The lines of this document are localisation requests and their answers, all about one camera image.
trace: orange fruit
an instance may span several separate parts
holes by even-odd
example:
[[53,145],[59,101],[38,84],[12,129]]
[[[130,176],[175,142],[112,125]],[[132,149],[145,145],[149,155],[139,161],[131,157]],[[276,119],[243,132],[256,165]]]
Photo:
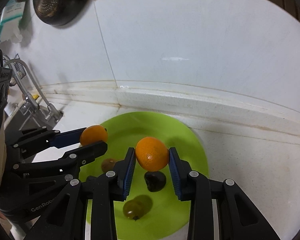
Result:
[[138,163],[146,171],[158,171],[169,163],[169,152],[164,143],[154,137],[144,137],[136,146]]
[[101,125],[89,126],[82,132],[80,136],[80,143],[82,146],[88,145],[90,143],[98,142],[98,141],[107,142],[107,140],[108,140],[108,132]]

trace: faucet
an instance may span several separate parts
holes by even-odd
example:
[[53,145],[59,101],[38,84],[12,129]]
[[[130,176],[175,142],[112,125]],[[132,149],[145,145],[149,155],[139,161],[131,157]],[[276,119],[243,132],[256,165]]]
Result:
[[[44,93],[42,92],[41,88],[39,87],[37,81],[35,80],[31,69],[28,67],[28,65],[18,59],[18,58],[14,58],[14,59],[10,59],[6,54],[3,54],[3,60],[5,61],[5,64],[3,65],[3,67],[8,66],[10,69],[12,69],[12,75],[14,77],[14,79],[16,80],[16,83],[18,84],[18,87],[20,88],[22,94],[25,97],[25,101],[26,103],[22,106],[22,108],[20,109],[23,113],[25,113],[27,110],[29,110],[31,108],[31,110],[36,113],[38,110],[40,110],[42,112],[42,114],[44,115],[45,119],[47,121],[49,121],[51,118],[53,118],[55,120],[55,122],[58,122],[61,117],[62,114],[61,112],[59,112],[55,106],[50,103],[47,98],[45,97]],[[14,66],[14,64],[12,63],[21,63],[23,65],[23,67],[26,69],[26,72],[28,73],[32,83],[34,84],[35,88],[37,89],[38,93],[40,94],[40,96],[42,97],[42,99],[45,101],[45,103],[47,104],[47,110],[48,110],[48,114],[45,115],[42,106],[40,106],[37,101],[35,101],[35,99],[33,98],[33,96],[31,95],[31,93],[26,89],[26,87],[24,86],[23,82],[21,81],[18,72]]]

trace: white wall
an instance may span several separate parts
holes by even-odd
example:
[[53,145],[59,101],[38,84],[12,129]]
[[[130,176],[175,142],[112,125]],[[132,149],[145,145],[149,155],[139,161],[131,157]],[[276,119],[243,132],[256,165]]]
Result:
[[300,112],[300,23],[267,0],[90,0],[69,26],[32,13],[27,30],[13,49],[42,85],[176,83]]

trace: metal pin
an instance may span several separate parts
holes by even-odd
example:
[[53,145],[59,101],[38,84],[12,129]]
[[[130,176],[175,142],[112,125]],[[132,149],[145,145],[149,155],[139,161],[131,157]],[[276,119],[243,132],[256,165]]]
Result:
[[190,172],[189,172],[189,175],[190,175],[191,177],[198,177],[198,176],[199,176],[199,173],[198,173],[197,171],[190,171]]
[[109,178],[113,177],[114,175],[115,175],[115,172],[114,172],[114,171],[108,171],[108,172],[106,173],[106,176],[109,177]]
[[75,185],[78,185],[78,184],[79,184],[79,180],[77,180],[77,179],[73,179],[73,180],[70,181],[71,186],[75,186]]
[[226,184],[229,185],[229,186],[233,186],[234,181],[232,179],[226,179]]
[[71,175],[71,174],[67,174],[66,176],[65,176],[65,180],[66,181],[71,181],[73,179],[73,176]]

